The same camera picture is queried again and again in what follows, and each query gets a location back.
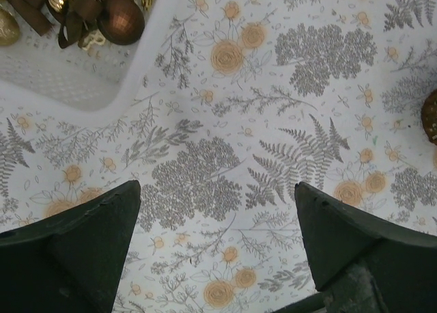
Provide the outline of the white plastic basket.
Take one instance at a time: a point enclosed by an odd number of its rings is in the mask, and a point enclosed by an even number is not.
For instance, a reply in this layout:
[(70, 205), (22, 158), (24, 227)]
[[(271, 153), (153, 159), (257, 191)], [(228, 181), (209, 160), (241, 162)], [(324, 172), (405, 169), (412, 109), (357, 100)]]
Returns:
[(52, 24), (43, 36), (7, 0), (1, 9), (20, 28), (18, 41), (1, 47), (1, 100), (69, 122), (97, 124), (123, 114), (153, 66), (179, 0), (154, 0), (144, 14), (145, 29), (138, 42), (120, 46), (105, 42), (85, 51), (73, 44), (61, 49), (59, 23), (43, 6)]

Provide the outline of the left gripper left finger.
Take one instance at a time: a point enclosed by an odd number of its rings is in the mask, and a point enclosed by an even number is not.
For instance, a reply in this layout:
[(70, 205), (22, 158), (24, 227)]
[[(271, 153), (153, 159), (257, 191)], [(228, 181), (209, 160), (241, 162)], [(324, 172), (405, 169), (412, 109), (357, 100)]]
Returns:
[(131, 180), (1, 233), (2, 312), (111, 312), (141, 205)]

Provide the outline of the floral patterned table mat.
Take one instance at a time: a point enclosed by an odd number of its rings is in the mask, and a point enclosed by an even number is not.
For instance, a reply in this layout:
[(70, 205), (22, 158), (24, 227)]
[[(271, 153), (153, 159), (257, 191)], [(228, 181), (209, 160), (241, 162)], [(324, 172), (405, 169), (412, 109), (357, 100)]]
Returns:
[(315, 292), (305, 181), (436, 233), (436, 0), (178, 0), (120, 118), (83, 127), (1, 99), (1, 229), (141, 183), (115, 312), (273, 312)]

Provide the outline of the brown shiny bauble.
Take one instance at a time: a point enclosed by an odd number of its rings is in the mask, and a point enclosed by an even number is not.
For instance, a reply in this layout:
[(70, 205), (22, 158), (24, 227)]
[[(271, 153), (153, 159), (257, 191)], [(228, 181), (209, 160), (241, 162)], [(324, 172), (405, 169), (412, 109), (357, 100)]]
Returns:
[(116, 45), (137, 42), (145, 29), (145, 19), (139, 6), (132, 0), (106, 0), (97, 18), (102, 35)]

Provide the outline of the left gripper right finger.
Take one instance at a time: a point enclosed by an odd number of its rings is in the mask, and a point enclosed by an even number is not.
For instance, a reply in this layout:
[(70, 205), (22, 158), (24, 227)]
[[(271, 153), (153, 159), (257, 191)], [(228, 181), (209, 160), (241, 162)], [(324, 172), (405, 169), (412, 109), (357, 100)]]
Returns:
[(300, 182), (294, 197), (316, 294), (282, 312), (435, 312), (436, 237)]

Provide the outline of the small gold bauble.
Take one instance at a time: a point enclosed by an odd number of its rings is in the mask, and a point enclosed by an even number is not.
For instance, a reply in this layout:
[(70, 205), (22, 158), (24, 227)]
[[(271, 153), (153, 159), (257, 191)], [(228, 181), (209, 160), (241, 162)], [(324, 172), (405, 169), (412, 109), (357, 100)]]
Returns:
[(10, 46), (20, 39), (20, 27), (7, 10), (0, 10), (0, 46)]

